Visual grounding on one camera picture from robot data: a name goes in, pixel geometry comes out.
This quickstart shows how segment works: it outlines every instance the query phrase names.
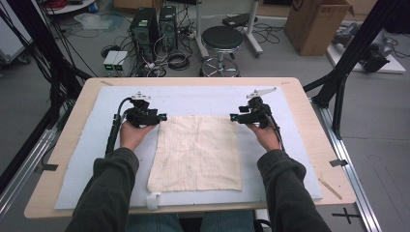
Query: black cross mark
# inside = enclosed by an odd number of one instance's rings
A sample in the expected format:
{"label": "black cross mark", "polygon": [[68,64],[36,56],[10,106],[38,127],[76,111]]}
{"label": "black cross mark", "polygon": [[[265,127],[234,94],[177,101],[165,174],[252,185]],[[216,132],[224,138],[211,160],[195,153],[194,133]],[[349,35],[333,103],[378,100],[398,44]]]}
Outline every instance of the black cross mark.
{"label": "black cross mark", "polygon": [[347,214],[347,210],[346,208],[343,208],[344,214],[332,214],[333,217],[346,217],[347,218],[347,222],[349,222],[349,224],[352,223],[352,221],[350,220],[350,218],[360,218],[360,215],[349,215]]}

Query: person's left hand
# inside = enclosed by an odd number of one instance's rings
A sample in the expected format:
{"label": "person's left hand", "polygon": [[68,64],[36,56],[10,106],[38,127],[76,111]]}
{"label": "person's left hand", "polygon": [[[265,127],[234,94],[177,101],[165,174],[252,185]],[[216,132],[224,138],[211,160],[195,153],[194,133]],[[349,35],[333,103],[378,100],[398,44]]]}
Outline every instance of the person's left hand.
{"label": "person's left hand", "polygon": [[144,140],[145,135],[155,126],[147,126],[145,128],[136,128],[130,122],[126,121],[121,126],[120,131],[120,147],[128,148],[132,151]]}

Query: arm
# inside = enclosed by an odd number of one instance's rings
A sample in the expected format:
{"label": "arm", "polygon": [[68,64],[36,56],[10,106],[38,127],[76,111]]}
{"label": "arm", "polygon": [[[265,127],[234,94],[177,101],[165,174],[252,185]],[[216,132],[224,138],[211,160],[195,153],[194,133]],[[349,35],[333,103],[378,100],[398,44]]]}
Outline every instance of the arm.
{"label": "arm", "polygon": [[331,231],[305,189],[305,167],[280,149],[273,128],[248,125],[267,153],[257,163],[275,231]]}
{"label": "arm", "polygon": [[137,129],[125,122],[120,148],[94,161],[93,177],[73,212],[66,231],[125,231],[139,162],[133,151],[154,126]]}

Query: wooden table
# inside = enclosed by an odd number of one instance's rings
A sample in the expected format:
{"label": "wooden table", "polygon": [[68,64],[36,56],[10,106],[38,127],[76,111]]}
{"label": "wooden table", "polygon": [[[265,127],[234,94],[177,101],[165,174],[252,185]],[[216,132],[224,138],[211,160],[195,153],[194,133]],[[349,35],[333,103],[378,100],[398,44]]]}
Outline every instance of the wooden table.
{"label": "wooden table", "polygon": [[[304,142],[314,172],[319,179],[323,199],[316,205],[352,204],[356,201],[340,166],[332,167],[329,161],[336,160],[336,154],[323,131],[306,96],[301,83],[292,77],[164,77],[164,78],[92,78],[87,80],[75,104],[73,112],[64,127],[48,163],[58,164],[56,171],[45,171],[24,211],[27,218],[70,217],[73,210],[54,210],[65,170],[70,162],[81,132],[94,102],[103,86],[280,86],[293,114],[295,124]],[[205,212],[214,210],[262,209],[265,203],[219,204],[194,206],[160,207],[155,213]],[[146,209],[130,208],[131,214],[153,213]]]}

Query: black stool seat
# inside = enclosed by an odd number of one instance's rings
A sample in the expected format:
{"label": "black stool seat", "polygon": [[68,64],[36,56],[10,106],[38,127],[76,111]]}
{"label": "black stool seat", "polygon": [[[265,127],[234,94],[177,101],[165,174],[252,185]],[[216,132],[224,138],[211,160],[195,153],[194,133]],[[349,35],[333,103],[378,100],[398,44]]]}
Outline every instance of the black stool seat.
{"label": "black stool seat", "polygon": [[242,33],[228,26],[215,26],[202,33],[202,42],[214,49],[235,49],[244,38]]}

